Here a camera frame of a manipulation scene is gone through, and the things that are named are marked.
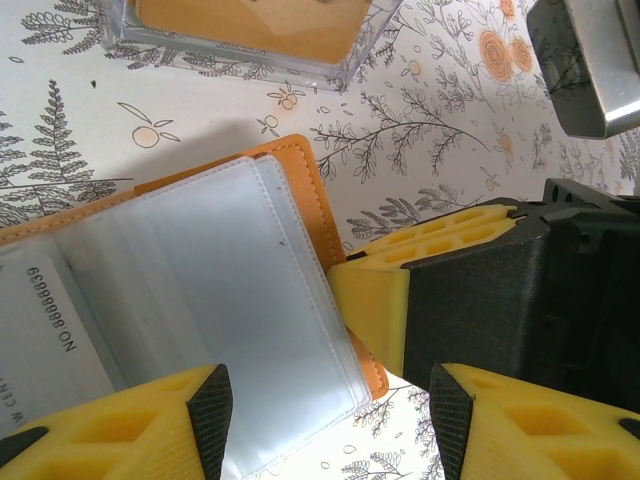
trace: printed serial number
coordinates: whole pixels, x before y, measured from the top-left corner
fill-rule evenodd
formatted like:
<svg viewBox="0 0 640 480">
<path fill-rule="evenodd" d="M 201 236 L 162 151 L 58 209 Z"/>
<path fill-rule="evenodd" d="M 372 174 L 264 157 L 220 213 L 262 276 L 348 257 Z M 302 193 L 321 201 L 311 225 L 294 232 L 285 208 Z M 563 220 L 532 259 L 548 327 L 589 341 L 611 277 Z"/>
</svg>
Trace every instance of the printed serial number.
<svg viewBox="0 0 640 480">
<path fill-rule="evenodd" d="M 64 321 L 64 318 L 62 318 L 62 313 L 60 313 L 58 306 L 56 305 L 56 301 L 51 296 L 51 292 L 47 288 L 47 283 L 40 273 L 40 269 L 38 267 L 31 267 L 27 270 L 27 275 L 29 275 L 29 278 L 31 279 L 33 289 L 38 294 L 38 298 L 42 300 L 42 306 L 45 313 L 49 316 L 51 325 L 53 326 L 53 328 L 62 329 L 58 333 L 58 340 L 60 340 L 60 342 L 62 343 L 65 352 L 75 350 L 76 345 L 72 340 L 73 337 L 67 330 L 67 325 Z"/>
</svg>

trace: white patterned tablecloth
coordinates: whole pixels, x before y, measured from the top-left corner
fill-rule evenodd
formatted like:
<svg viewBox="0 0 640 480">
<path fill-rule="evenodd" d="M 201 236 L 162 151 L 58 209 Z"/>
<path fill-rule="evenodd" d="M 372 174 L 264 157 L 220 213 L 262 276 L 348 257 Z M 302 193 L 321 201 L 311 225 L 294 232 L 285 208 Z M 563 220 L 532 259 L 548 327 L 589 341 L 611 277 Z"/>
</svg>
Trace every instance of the white patterned tablecloth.
<svg viewBox="0 0 640 480">
<path fill-rule="evenodd" d="M 539 199 L 548 177 L 629 194 L 640 172 L 637 133 L 562 132 L 525 28 L 532 0 L 406 0 L 344 94 L 259 81 L 270 72 L 249 64 L 224 67 L 245 80 L 110 59 L 98 3 L 0 0 L 0 226 L 289 133 L 312 140 L 347 250 L 495 196 Z M 392 378 L 262 476 L 443 478 L 427 402 Z"/>
</svg>

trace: white card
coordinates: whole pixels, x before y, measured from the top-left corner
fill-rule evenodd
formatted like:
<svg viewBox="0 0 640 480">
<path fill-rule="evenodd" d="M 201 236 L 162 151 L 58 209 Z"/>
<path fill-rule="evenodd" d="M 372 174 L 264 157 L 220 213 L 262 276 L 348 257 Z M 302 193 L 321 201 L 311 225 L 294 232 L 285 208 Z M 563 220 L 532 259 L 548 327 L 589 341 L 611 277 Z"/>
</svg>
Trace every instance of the white card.
<svg viewBox="0 0 640 480">
<path fill-rule="evenodd" d="M 0 263 L 0 438 L 113 392 L 49 257 Z"/>
</svg>

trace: acrylic box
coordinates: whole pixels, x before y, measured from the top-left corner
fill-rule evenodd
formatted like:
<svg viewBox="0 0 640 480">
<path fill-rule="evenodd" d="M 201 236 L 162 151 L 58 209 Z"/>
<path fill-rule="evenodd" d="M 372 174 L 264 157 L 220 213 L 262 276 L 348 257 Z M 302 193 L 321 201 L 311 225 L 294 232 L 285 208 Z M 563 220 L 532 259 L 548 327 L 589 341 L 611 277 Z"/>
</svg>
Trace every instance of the acrylic box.
<svg viewBox="0 0 640 480">
<path fill-rule="evenodd" d="M 102 44 L 137 65 L 344 91 L 402 0 L 102 0 Z"/>
</svg>

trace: metal object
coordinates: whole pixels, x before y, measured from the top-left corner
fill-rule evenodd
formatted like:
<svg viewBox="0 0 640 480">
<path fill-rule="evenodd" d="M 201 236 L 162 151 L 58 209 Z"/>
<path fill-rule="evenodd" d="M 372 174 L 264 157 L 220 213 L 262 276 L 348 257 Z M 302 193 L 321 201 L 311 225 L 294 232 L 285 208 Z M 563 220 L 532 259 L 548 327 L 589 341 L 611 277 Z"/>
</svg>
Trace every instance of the metal object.
<svg viewBox="0 0 640 480">
<path fill-rule="evenodd" d="M 607 138 L 640 126 L 637 0 L 539 0 L 527 27 L 568 135 Z"/>
</svg>

